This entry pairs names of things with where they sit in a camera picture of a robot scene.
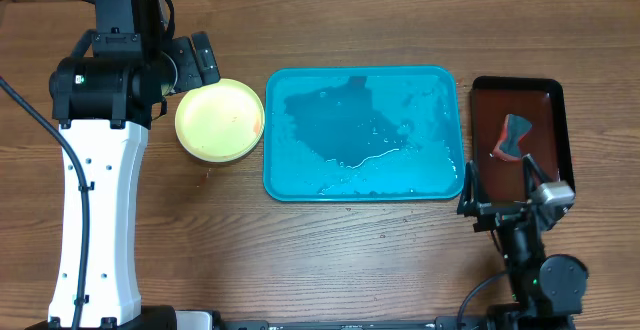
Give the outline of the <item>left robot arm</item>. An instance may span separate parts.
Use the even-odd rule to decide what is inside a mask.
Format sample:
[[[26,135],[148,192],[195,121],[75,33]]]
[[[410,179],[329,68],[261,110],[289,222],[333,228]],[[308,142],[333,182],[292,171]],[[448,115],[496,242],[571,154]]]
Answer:
[[[94,0],[96,25],[49,80],[65,166],[59,271],[45,329],[212,329],[206,310],[142,303],[138,180],[167,98],[216,83],[208,37],[176,37],[171,0]]]

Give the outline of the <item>yellow-green plate top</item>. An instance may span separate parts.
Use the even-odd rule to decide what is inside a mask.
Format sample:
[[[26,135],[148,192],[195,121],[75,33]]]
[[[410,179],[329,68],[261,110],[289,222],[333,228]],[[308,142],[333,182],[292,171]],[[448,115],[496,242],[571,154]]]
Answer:
[[[259,142],[265,111],[249,86],[221,79],[189,91],[177,107],[174,124],[180,144],[192,156],[206,162],[232,162]]]

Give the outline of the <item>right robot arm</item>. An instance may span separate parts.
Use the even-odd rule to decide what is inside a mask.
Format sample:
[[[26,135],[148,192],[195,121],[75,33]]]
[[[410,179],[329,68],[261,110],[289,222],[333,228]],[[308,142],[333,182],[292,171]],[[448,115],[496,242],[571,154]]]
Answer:
[[[529,154],[522,158],[522,171],[526,199],[496,204],[476,164],[466,164],[457,213],[474,217],[474,230],[491,235],[505,269],[465,297],[456,315],[458,329],[573,329],[573,317],[582,312],[586,265],[566,254],[548,256],[542,239],[574,205],[575,192],[568,182],[552,180]],[[509,279],[513,302],[489,307],[481,320],[465,319],[471,300],[503,277]]]

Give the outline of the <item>red green scrub sponge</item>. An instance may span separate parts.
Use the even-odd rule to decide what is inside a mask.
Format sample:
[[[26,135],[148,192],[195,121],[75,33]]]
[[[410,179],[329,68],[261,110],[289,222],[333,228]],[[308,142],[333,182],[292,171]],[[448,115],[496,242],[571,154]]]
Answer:
[[[491,155],[505,162],[520,161],[523,154],[519,143],[530,132],[532,124],[524,117],[507,114],[501,128],[500,136]]]

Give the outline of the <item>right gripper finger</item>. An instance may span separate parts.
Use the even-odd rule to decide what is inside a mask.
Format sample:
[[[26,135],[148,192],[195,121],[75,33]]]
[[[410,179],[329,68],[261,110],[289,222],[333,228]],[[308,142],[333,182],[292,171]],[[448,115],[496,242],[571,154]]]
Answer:
[[[522,164],[525,190],[536,190],[539,185],[552,182],[551,177],[542,170],[531,154],[522,157]]]
[[[478,168],[473,160],[465,166],[465,177],[460,193],[459,208],[477,208],[483,200],[483,186],[478,176]]]

